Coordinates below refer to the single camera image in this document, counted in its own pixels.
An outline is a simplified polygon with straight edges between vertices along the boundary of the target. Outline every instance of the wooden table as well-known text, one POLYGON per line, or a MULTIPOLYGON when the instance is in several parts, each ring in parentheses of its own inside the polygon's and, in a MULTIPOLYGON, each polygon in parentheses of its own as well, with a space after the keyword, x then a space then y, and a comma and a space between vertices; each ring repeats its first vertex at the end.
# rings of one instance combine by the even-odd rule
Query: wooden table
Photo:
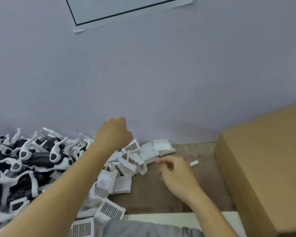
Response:
MULTIPOLYGON (((213 200, 220 211, 235 211, 225 179, 214 156, 216 142, 173 145, 176 153, 188 162, 198 160, 193 167, 203 190, 213 200)), ((155 214, 191 212, 191 209, 176 198, 157 175, 157 165, 148 165, 145 175, 136 174, 132 178, 130 194, 112 195, 114 203, 126 208, 126 214, 155 214)))

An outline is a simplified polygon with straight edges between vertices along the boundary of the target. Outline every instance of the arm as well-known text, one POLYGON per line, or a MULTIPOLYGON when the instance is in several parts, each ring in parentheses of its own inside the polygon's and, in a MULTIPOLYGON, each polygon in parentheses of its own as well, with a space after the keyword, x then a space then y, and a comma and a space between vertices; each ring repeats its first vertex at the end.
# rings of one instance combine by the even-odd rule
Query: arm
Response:
POLYGON ((181 157, 165 156, 156 160, 168 189, 193 210, 206 237, 236 237, 216 205, 199 186, 189 163, 181 157))
POLYGON ((65 237, 107 159, 132 141, 125 118, 110 119, 71 169, 0 233, 0 237, 65 237))

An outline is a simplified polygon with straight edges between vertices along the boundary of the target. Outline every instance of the wall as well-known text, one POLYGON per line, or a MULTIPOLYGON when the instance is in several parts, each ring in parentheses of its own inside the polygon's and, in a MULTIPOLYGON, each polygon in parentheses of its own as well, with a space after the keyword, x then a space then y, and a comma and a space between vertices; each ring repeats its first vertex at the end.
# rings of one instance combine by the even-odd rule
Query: wall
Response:
POLYGON ((0 0, 0 121, 142 142, 214 141, 296 102, 296 0, 193 4, 74 34, 64 0, 0 0))

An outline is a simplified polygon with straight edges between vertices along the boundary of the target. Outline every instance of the cardboard box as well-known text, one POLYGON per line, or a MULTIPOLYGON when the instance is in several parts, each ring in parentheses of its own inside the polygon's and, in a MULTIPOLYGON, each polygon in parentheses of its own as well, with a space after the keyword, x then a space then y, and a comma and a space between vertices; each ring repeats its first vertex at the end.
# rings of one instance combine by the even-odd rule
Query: cardboard box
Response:
POLYGON ((296 236, 296 105, 220 134, 215 155, 248 237, 296 236))

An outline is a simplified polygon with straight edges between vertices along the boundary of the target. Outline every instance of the paper sheet on wall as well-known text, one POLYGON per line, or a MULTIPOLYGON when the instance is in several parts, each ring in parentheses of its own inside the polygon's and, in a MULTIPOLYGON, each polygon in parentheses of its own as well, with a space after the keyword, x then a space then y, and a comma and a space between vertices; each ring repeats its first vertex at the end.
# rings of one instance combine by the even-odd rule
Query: paper sheet on wall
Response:
POLYGON ((66 0, 74 32, 192 3, 193 0, 66 0))

